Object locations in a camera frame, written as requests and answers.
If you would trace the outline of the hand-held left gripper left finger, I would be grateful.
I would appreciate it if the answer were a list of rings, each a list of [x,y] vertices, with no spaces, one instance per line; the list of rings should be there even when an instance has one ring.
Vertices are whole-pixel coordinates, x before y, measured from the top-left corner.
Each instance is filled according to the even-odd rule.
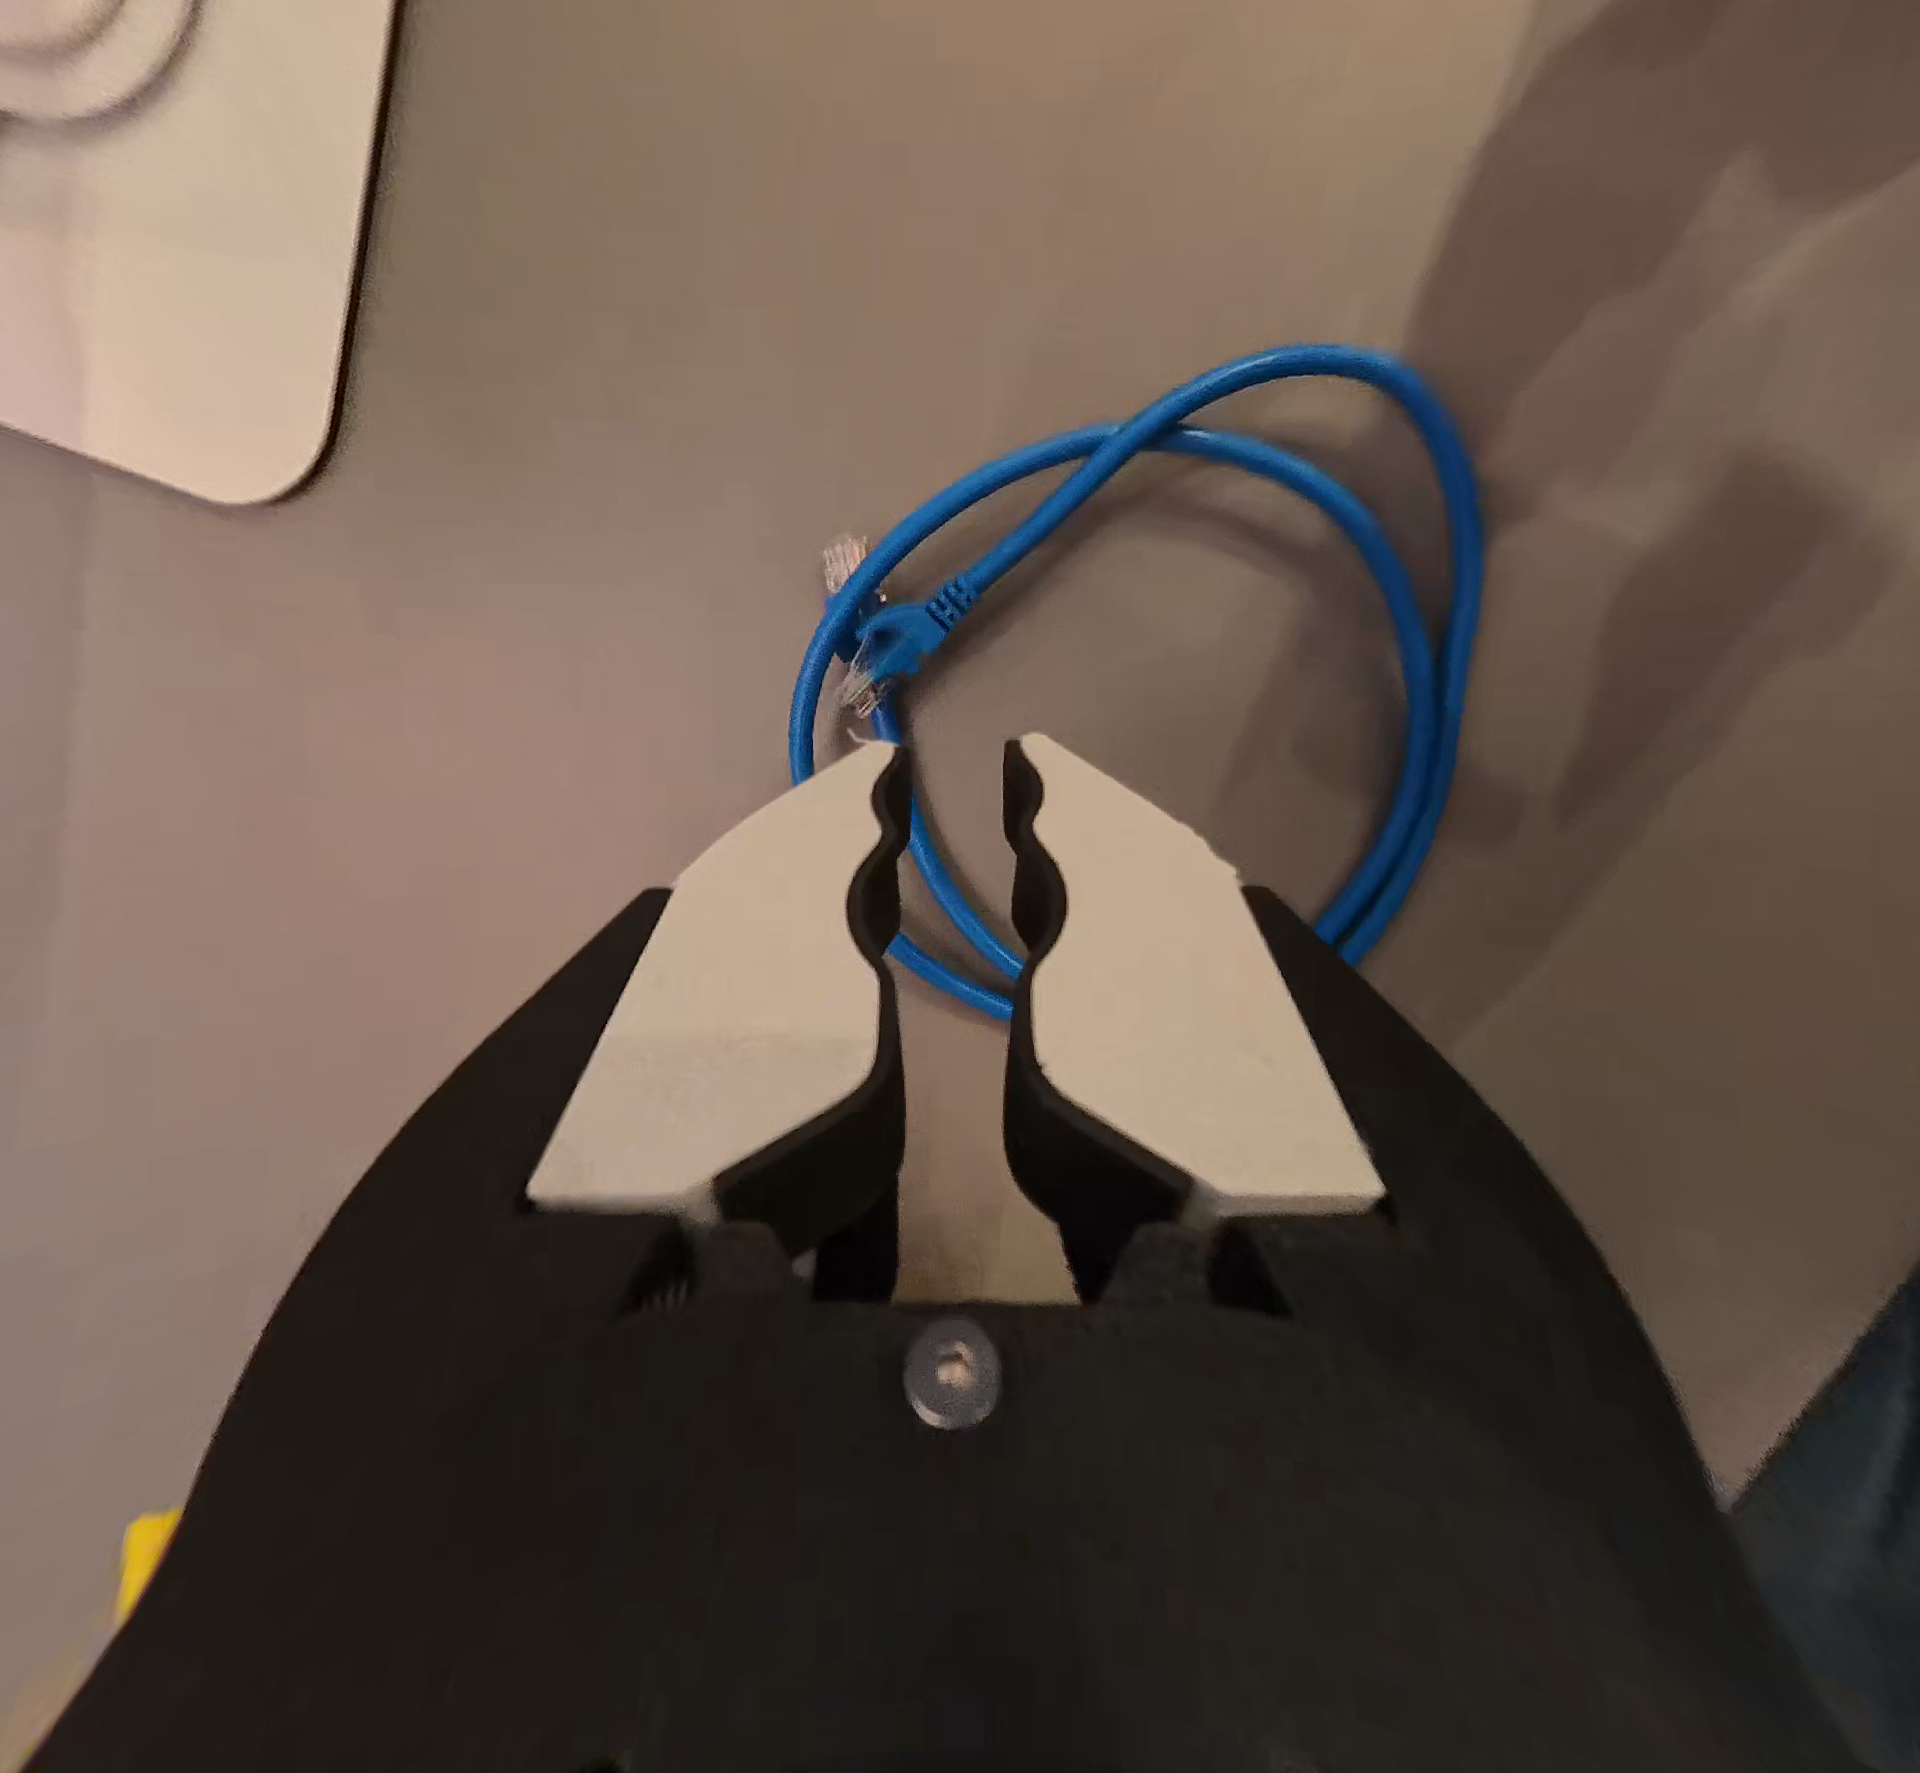
[[[527,1181],[534,1209],[768,1228],[819,1299],[887,1302],[907,1149],[904,755],[855,747],[666,897]]]

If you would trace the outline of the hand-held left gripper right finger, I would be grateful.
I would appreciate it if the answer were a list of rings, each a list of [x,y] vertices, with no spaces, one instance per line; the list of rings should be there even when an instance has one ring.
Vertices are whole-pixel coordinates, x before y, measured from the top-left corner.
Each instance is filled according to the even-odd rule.
[[[1003,790],[1026,948],[1004,1153],[1076,1298],[1098,1302],[1146,1228],[1380,1209],[1238,871],[1051,735],[1007,743]]]

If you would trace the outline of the person's leg in jeans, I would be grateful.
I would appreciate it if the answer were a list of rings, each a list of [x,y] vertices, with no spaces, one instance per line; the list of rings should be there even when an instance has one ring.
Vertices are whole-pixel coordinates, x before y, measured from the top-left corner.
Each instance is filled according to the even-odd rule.
[[[1732,1506],[1762,1598],[1855,1756],[1918,1768],[1918,1277]]]

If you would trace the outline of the yellow plastic bin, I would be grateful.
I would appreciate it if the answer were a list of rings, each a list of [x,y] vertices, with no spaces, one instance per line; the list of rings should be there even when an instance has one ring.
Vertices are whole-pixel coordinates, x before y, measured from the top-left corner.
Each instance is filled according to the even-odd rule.
[[[181,1508],[143,1512],[123,1533],[112,1598],[112,1626],[119,1630],[132,1617],[141,1596],[164,1564],[179,1526]]]

